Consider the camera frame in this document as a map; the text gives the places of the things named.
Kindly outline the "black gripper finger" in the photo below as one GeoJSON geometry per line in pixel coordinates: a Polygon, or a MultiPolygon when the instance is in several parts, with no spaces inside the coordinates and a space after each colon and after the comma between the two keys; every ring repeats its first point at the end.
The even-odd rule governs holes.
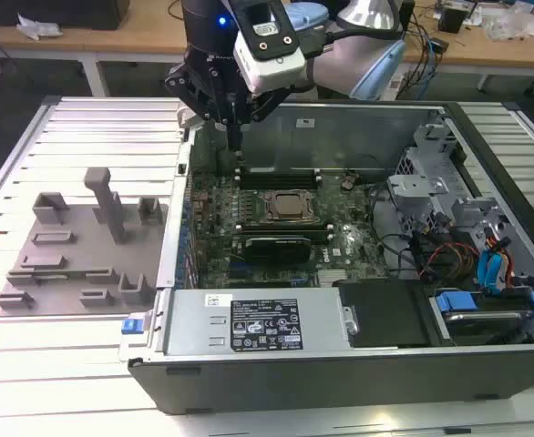
{"type": "Polygon", "coordinates": [[[225,127],[226,143],[236,150],[236,123],[221,71],[213,63],[196,71],[183,63],[171,69],[165,79],[167,89],[205,121],[225,127]]]}
{"type": "Polygon", "coordinates": [[[241,152],[242,125],[264,120],[291,94],[290,88],[277,88],[253,95],[245,85],[236,90],[236,151],[241,152]]]}

